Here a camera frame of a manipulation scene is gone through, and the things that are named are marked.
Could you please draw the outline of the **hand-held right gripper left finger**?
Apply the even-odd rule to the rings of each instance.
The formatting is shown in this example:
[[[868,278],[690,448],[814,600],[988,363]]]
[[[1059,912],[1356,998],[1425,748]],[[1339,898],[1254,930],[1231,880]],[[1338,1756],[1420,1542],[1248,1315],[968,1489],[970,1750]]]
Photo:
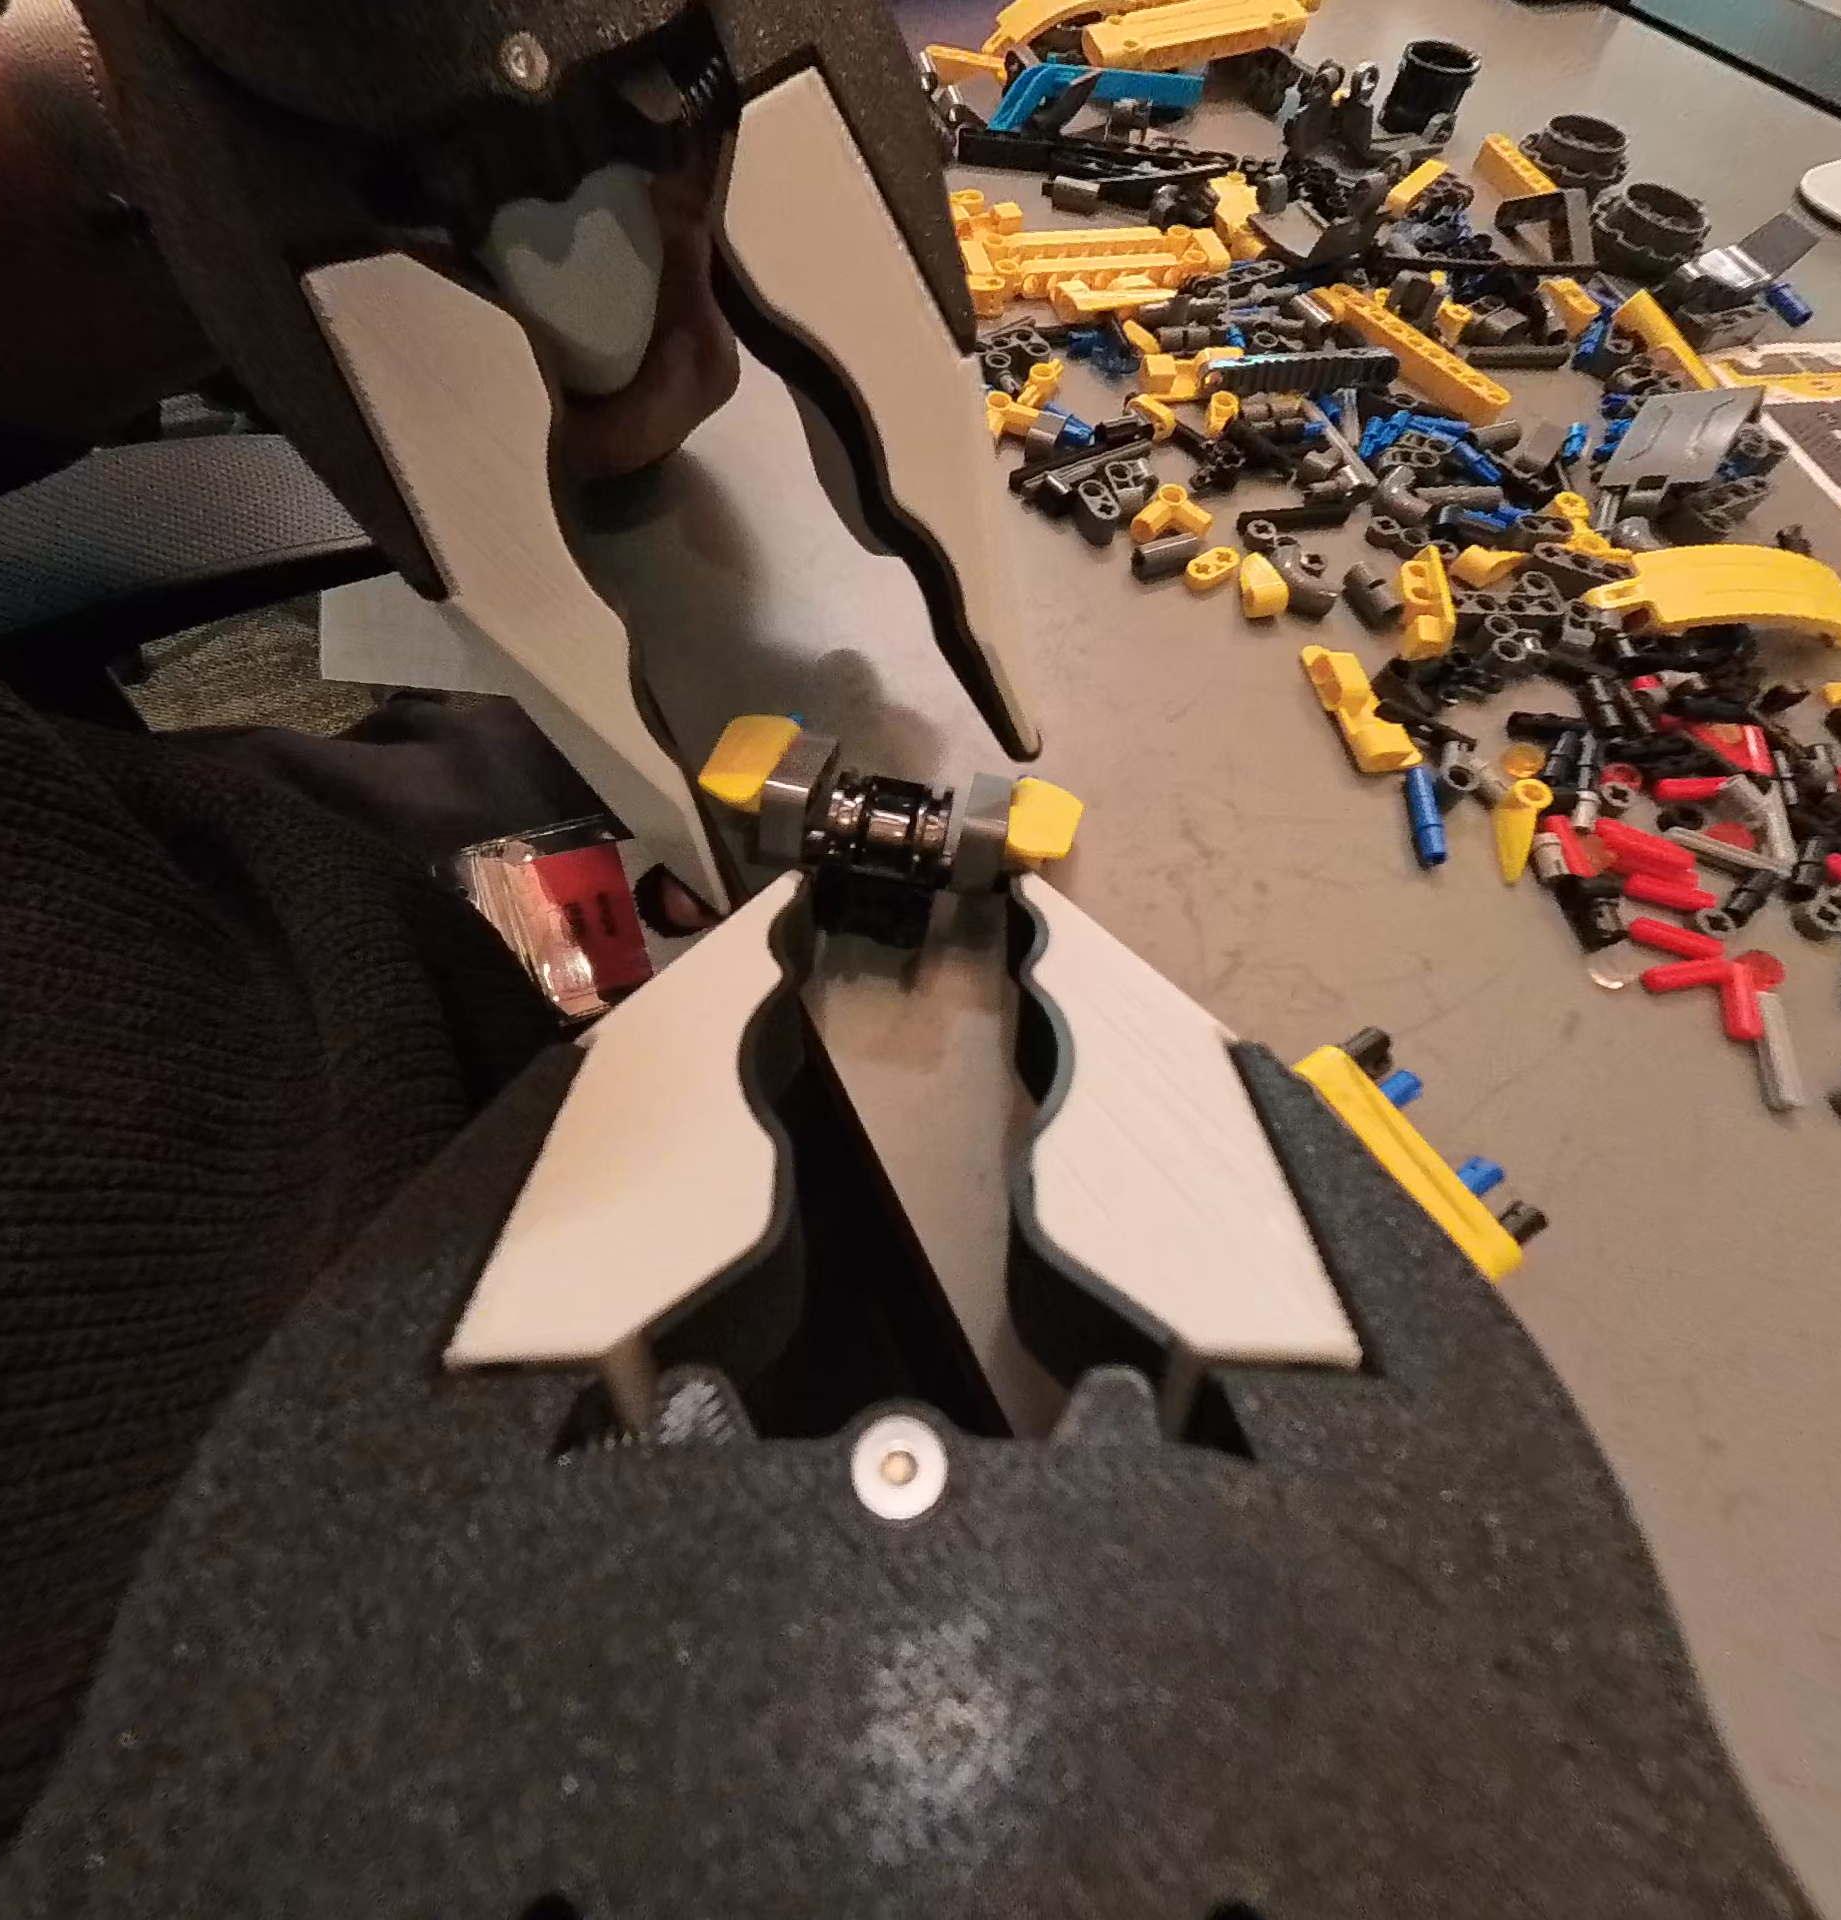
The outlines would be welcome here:
[[[644,1423],[662,1370],[751,1379],[784,1353],[808,1278],[780,1106],[810,957],[788,872],[598,1019],[447,1370],[585,1370]]]

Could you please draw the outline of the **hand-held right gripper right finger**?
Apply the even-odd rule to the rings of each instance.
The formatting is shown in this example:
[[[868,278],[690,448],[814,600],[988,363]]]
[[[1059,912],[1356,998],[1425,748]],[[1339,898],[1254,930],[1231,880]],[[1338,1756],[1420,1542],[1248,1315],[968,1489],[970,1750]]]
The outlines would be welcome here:
[[[1065,1389],[1133,1370],[1172,1433],[1231,1368],[1356,1374],[1236,1035],[1041,875],[1009,884],[1007,964],[1034,1113],[1006,1297],[1029,1355]]]

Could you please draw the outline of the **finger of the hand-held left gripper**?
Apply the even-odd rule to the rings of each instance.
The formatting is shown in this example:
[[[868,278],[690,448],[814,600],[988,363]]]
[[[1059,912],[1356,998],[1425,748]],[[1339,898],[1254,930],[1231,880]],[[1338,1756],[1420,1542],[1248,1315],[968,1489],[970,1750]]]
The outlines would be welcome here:
[[[741,103],[715,223],[738,327],[835,448],[830,498],[860,540],[901,560],[939,655],[1003,751],[1037,758],[974,349],[955,340],[814,63]]]
[[[626,626],[564,533],[554,399],[522,325],[402,253],[312,270],[304,292],[437,563],[442,620],[644,853],[724,912],[690,779],[644,716]]]

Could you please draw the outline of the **yellow beam frame with pins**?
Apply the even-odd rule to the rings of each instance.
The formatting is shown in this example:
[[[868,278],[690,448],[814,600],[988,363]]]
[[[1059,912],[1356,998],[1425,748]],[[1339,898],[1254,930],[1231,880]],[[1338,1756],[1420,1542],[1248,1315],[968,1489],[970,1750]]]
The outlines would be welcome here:
[[[1524,1263],[1528,1242],[1548,1229],[1545,1211],[1509,1194],[1497,1157],[1452,1159],[1417,1127],[1425,1084],[1397,1060],[1386,1028],[1366,1023],[1320,1043],[1292,1069],[1486,1278],[1500,1283]]]

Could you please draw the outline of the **small yellow toy subassembly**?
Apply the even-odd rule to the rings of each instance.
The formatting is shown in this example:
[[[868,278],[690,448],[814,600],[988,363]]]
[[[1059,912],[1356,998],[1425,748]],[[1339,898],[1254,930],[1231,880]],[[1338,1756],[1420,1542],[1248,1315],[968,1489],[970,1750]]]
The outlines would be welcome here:
[[[748,822],[757,862],[810,878],[819,930],[893,948],[923,943],[935,899],[983,899],[1067,858],[1084,810],[1041,778],[955,791],[864,772],[788,713],[730,719],[695,782]]]

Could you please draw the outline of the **person's left forearm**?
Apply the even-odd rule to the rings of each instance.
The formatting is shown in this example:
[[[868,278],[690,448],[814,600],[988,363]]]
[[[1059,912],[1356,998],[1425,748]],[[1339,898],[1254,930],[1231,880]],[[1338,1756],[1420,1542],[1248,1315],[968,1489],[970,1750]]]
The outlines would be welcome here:
[[[105,71],[75,3],[0,3],[0,417],[125,410],[140,248]]]

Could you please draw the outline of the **person's left hand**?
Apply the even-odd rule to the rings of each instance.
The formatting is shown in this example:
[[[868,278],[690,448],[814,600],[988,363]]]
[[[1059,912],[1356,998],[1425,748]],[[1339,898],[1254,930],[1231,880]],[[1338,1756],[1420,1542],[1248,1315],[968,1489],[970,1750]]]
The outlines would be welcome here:
[[[696,152],[651,180],[662,242],[651,339],[619,391],[564,403],[558,457],[574,482],[611,482],[661,462],[738,391],[738,339],[713,284],[715,167]]]

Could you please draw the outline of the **pile of plastic building pieces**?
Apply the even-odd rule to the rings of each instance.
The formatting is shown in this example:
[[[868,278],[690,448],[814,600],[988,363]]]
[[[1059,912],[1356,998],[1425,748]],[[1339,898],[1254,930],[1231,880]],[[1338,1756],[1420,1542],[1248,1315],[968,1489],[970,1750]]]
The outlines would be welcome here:
[[[1104,540],[1016,477],[1052,691],[1049,767],[1088,804],[1101,920],[1191,932],[1195,990],[1246,1025],[1382,1023],[1462,1087],[1679,1138],[1841,1134],[1841,932],[1674,829],[1760,778],[1756,708],[1812,735],[1841,679],[1814,629],[1643,632],[1574,600],[1622,570],[1595,477],[1654,387],[1730,347],[1841,342],[1841,228],[1796,180],[1841,119],[1596,5],[1178,3],[1310,23],[1223,60],[1178,124],[1150,13],[1022,3],[968,63],[1029,90],[953,125],[955,228],[988,384],[1133,445],[1182,519]],[[1768,506],[1841,574],[1841,511],[1763,419]]]

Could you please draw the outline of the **shiny packet with red label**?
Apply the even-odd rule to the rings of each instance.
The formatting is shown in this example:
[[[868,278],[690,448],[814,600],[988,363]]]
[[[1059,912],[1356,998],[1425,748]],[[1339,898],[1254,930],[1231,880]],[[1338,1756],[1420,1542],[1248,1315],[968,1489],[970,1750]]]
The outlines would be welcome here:
[[[659,973],[630,839],[598,810],[455,848],[432,872],[490,923],[559,1019],[585,1023]]]

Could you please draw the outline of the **person's dark knitted sweater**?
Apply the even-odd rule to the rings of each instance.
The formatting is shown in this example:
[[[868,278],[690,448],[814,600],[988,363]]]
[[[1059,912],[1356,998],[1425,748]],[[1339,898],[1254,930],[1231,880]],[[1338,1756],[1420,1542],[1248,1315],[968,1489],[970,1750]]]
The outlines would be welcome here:
[[[142,733],[0,677],[0,1857],[221,1397],[562,1033],[436,866],[596,808],[504,699]]]

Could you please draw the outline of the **yellow grey sticker sheet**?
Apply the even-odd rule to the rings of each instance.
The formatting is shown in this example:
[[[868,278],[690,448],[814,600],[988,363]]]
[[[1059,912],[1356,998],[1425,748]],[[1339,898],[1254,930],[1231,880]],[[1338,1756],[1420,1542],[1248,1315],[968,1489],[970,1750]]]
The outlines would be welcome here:
[[[1730,347],[1706,355],[1706,371],[1763,393],[1768,429],[1841,511],[1841,342]]]

